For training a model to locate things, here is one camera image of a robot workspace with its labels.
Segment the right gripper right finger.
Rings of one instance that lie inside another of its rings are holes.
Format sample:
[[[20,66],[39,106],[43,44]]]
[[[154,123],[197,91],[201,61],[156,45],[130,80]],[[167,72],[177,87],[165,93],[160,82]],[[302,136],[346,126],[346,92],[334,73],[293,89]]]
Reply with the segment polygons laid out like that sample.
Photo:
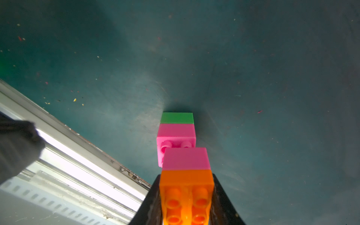
[[[214,191],[210,208],[210,225],[246,225],[213,173]]]

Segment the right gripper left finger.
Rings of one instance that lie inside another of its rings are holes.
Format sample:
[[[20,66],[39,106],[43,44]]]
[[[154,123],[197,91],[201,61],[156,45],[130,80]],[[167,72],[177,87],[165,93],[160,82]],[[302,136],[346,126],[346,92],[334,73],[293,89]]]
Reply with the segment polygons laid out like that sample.
[[[160,174],[156,177],[151,189],[129,225],[163,224],[159,183]]]

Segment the orange lego brick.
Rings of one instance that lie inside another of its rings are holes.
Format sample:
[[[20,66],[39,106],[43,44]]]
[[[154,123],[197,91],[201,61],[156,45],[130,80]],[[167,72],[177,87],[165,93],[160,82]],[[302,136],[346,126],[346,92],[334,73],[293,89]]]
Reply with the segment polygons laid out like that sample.
[[[207,225],[214,179],[211,170],[162,171],[159,183],[165,225]]]

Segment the pink lego brick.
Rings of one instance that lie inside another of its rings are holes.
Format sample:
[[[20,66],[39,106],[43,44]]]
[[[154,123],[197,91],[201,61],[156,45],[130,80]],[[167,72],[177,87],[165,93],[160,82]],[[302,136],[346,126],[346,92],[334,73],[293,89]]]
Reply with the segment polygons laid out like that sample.
[[[162,170],[211,170],[211,165],[206,148],[168,148]]]
[[[161,123],[156,137],[158,166],[163,166],[167,148],[195,148],[194,123]]]

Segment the green lego brick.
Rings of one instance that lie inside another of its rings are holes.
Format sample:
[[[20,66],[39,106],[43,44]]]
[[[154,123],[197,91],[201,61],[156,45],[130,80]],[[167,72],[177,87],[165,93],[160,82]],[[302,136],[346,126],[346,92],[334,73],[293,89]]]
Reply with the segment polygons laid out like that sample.
[[[194,116],[191,112],[163,112],[161,124],[194,124]]]

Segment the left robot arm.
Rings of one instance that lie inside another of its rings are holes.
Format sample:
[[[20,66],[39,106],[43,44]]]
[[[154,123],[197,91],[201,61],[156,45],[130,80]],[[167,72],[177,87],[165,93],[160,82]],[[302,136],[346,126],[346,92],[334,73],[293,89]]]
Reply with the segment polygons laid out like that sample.
[[[1,184],[37,161],[45,146],[34,123],[1,113]]]

